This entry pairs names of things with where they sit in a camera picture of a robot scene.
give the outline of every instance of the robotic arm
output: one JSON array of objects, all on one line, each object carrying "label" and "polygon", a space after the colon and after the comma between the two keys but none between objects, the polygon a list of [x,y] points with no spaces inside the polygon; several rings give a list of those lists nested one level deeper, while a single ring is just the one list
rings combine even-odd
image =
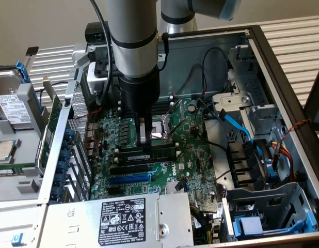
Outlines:
[{"label": "robotic arm", "polygon": [[[160,96],[156,0],[104,3],[115,63],[123,74],[119,78],[122,99],[134,112],[137,146],[150,146],[151,106]],[[239,3],[240,0],[162,0],[162,18],[183,24],[194,11],[219,18],[223,9],[235,11]]]}]

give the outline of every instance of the motherboard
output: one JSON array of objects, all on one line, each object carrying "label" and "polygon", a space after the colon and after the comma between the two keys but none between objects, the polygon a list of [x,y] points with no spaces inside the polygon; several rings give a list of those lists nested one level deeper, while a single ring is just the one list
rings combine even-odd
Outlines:
[{"label": "motherboard", "polygon": [[[200,210],[215,211],[216,200],[212,195],[216,191],[214,183],[208,183],[201,175],[201,166],[205,168],[206,175],[214,177],[210,147],[196,137],[193,132],[194,117],[196,110],[196,100],[191,98],[182,99],[180,104],[173,107],[168,113],[167,127],[173,130],[167,139],[162,132],[164,115],[153,116],[152,141],[154,160],[145,163],[147,155],[142,156],[142,152],[136,149],[136,132],[134,118],[123,118],[121,111],[110,110],[103,117],[96,121],[102,128],[102,132],[92,130],[90,137],[100,136],[98,142],[103,147],[103,152],[93,154],[94,178],[91,189],[91,199],[106,199],[118,196],[130,196],[138,194],[172,194],[177,193],[176,185],[181,180],[186,181],[186,189],[179,192],[188,192],[191,204],[199,207]],[[196,126],[198,132],[202,133],[202,112],[196,116]],[[117,151],[129,151],[130,155],[124,160],[124,155]],[[121,174],[134,169],[148,172],[149,180],[140,182],[123,182]]]}]

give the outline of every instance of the beige wall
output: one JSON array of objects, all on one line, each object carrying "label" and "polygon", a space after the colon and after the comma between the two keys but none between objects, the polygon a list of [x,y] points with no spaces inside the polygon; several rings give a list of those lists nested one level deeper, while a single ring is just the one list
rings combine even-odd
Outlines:
[{"label": "beige wall", "polygon": [[[101,0],[97,2],[102,9]],[[242,0],[232,22],[196,18],[199,28],[207,28],[316,14],[319,0]],[[31,46],[50,48],[84,41],[85,27],[94,21],[97,17],[88,0],[0,0],[0,64],[23,59]]]}]

